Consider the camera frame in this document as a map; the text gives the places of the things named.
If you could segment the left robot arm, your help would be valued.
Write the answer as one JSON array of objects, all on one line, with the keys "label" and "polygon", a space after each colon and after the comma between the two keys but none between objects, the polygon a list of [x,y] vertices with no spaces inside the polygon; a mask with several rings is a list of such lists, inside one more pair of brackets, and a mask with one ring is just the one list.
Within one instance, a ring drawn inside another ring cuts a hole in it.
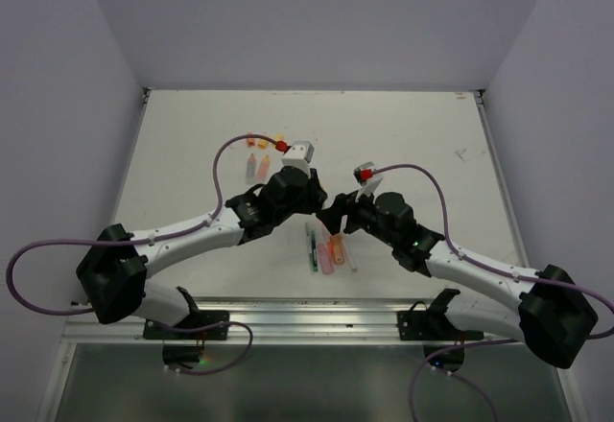
[{"label": "left robot arm", "polygon": [[146,234],[144,244],[121,224],[108,227],[76,274],[100,323],[135,316],[189,338],[200,325],[195,301],[186,289],[161,286],[154,277],[205,252],[264,238],[293,215],[317,213],[326,197],[315,169],[285,166],[266,184],[229,199],[218,215],[156,229]]}]

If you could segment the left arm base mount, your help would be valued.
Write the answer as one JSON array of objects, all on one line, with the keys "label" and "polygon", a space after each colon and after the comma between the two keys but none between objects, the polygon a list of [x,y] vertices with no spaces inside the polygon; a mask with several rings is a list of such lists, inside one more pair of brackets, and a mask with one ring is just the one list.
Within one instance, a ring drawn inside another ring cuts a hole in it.
[{"label": "left arm base mount", "polygon": [[180,297],[185,301],[187,315],[176,324],[162,324],[148,319],[144,325],[145,340],[191,340],[192,345],[162,346],[164,365],[177,375],[191,377],[209,376],[227,371],[243,359],[243,354],[234,360],[210,367],[205,364],[204,346],[208,340],[226,340],[228,329],[233,326],[230,314],[224,310],[200,310],[194,299],[184,289],[179,289]]}]

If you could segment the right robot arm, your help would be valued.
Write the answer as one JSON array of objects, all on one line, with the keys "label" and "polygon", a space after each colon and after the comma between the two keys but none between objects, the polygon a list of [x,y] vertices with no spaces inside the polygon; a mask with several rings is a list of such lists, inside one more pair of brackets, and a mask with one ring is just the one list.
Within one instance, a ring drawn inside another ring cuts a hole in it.
[{"label": "right robot arm", "polygon": [[363,230],[388,245],[405,270],[450,282],[426,310],[405,314],[413,339],[477,340],[491,334],[520,341],[543,362],[567,369],[598,321],[565,270],[508,267],[453,251],[443,235],[415,220],[399,193],[339,194],[317,217],[332,234]]}]

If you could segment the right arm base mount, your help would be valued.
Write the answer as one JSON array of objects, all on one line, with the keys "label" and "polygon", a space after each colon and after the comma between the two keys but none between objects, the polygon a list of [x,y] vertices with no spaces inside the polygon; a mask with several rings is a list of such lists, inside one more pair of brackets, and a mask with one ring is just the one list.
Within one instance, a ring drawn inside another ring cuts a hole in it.
[{"label": "right arm base mount", "polygon": [[[458,329],[445,316],[451,301],[458,300],[460,294],[461,291],[458,289],[446,288],[428,306],[424,301],[416,301],[409,310],[396,312],[399,339],[404,341],[452,341],[453,345],[464,343],[466,340],[483,340],[484,332]],[[420,305],[424,307],[423,310],[417,309]],[[443,348],[444,346],[433,345],[422,347],[425,358]],[[429,359],[428,363],[437,369],[455,373],[461,369],[464,356],[463,350],[454,350]]]}]

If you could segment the orange highlighter marker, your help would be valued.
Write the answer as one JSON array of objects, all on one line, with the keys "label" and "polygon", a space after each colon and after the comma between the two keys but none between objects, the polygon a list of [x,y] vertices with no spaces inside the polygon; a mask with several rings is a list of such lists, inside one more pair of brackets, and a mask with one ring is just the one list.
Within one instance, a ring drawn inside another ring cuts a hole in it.
[{"label": "orange highlighter marker", "polygon": [[270,168],[270,157],[265,155],[259,162],[258,167],[256,169],[255,181],[257,183],[264,183],[268,177],[269,168]]}]

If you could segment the white marker with peach tip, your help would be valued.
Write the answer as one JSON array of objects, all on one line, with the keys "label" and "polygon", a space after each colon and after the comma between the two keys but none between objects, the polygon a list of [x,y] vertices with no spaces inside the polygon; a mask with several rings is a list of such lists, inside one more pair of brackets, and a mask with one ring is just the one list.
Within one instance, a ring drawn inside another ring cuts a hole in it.
[{"label": "white marker with peach tip", "polygon": [[256,182],[256,167],[257,167],[257,159],[255,155],[252,153],[247,160],[246,166],[246,184],[252,185]]}]

